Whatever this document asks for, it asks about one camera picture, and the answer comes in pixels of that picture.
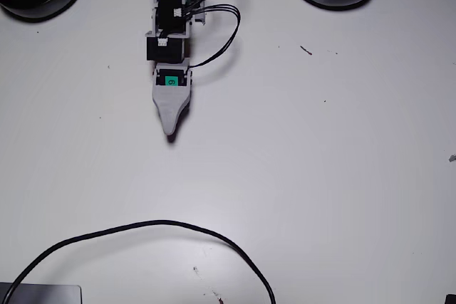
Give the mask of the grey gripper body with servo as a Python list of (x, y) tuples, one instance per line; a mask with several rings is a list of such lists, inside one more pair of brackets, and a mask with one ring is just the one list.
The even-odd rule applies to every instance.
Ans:
[(191, 86), (192, 71), (186, 64), (156, 63), (152, 85), (180, 88)]

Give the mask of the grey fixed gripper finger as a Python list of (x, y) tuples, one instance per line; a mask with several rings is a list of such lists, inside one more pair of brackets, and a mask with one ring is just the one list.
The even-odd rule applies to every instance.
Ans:
[(190, 102), (191, 86), (154, 85), (152, 100), (157, 108), (163, 132), (173, 135), (181, 112)]

